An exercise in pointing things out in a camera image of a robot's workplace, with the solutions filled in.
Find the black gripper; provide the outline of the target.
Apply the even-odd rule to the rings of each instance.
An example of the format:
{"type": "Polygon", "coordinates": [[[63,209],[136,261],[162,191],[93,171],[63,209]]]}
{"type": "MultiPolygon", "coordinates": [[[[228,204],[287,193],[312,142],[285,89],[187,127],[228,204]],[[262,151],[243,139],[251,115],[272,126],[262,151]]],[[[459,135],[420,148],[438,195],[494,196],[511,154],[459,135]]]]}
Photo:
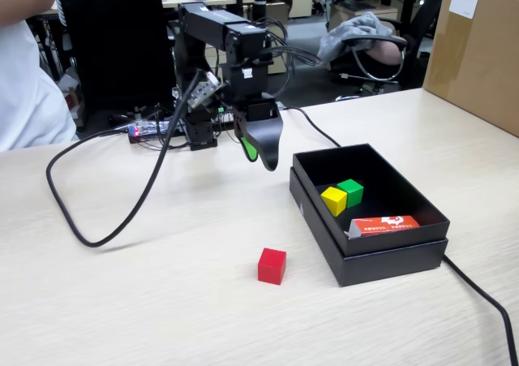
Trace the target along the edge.
{"type": "Polygon", "coordinates": [[[234,117],[234,134],[247,160],[255,162],[260,158],[268,171],[274,171],[279,162],[283,121],[275,97],[267,93],[268,65],[229,63],[228,104],[234,117]]]}

